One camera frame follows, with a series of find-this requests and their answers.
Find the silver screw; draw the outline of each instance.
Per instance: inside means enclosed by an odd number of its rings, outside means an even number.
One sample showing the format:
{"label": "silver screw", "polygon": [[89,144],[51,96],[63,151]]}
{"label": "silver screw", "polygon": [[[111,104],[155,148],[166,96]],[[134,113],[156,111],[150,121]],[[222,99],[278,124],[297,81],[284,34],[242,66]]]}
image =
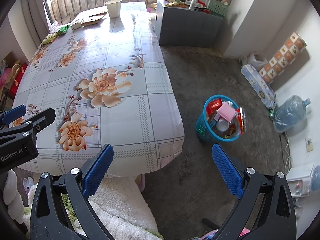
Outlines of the silver screw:
{"label": "silver screw", "polygon": [[78,174],[79,173],[79,169],[78,168],[73,168],[72,170],[71,170],[71,174],[73,174],[73,175],[76,175],[76,174]]}
{"label": "silver screw", "polygon": [[41,174],[41,178],[45,179],[46,177],[48,177],[48,175],[49,174],[47,172],[44,172],[44,173]]}
{"label": "silver screw", "polygon": [[277,175],[278,175],[279,178],[284,178],[284,174],[283,174],[281,171],[279,171],[279,172],[277,173]]}
{"label": "silver screw", "polygon": [[247,168],[247,173],[254,174],[255,172],[254,168]]}

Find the blue trash can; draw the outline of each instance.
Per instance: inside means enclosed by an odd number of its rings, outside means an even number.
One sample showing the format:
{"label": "blue trash can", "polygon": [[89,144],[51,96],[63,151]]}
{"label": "blue trash can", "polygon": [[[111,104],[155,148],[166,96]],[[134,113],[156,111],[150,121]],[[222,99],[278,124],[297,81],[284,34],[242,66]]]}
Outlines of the blue trash can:
{"label": "blue trash can", "polygon": [[215,99],[218,99],[218,98],[221,98],[222,101],[230,101],[233,103],[233,108],[234,109],[238,109],[238,105],[231,99],[231,98],[228,98],[226,96],[222,96],[222,95],[215,95],[215,96],[212,96],[210,97],[206,103],[204,104],[204,107],[203,107],[203,111],[202,111],[202,114],[200,115],[198,121],[196,122],[196,133],[198,135],[198,137],[205,141],[205,142],[232,142],[234,140],[237,140],[239,138],[239,135],[233,137],[233,138],[230,138],[230,139],[225,139],[225,138],[221,138],[220,136],[216,135],[212,130],[211,128],[209,127],[209,124],[207,122],[207,118],[206,118],[206,115],[205,115],[205,112],[206,112],[206,108],[207,108],[207,105],[215,100]]}

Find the gray cabinet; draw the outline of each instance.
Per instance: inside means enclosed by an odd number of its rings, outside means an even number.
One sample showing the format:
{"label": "gray cabinet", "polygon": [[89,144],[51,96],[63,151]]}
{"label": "gray cabinet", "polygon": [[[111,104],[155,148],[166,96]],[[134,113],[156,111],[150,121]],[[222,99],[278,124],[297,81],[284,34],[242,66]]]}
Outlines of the gray cabinet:
{"label": "gray cabinet", "polygon": [[181,7],[164,6],[158,0],[155,32],[160,45],[208,48],[213,45],[223,17]]}

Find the electrical outlet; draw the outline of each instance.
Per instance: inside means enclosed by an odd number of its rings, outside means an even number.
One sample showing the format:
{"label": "electrical outlet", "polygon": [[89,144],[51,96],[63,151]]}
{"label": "electrical outlet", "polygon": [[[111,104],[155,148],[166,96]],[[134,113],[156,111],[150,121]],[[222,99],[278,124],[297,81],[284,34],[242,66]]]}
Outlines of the electrical outlet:
{"label": "electrical outlet", "polygon": [[311,152],[313,150],[313,140],[311,135],[305,137],[305,139],[306,139],[307,152]]}

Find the floral tablecloth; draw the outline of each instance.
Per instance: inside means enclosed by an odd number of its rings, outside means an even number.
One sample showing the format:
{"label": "floral tablecloth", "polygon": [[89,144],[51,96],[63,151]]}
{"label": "floral tablecloth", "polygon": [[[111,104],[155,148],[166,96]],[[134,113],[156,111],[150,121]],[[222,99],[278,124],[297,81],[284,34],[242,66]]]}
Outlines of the floral tablecloth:
{"label": "floral tablecloth", "polygon": [[14,100],[21,104],[24,120],[48,107],[56,112],[37,135],[39,156],[20,166],[29,171],[65,174],[109,143],[107,176],[131,176],[156,171],[182,151],[181,116],[144,2],[123,3],[120,17],[69,28],[39,47]]}

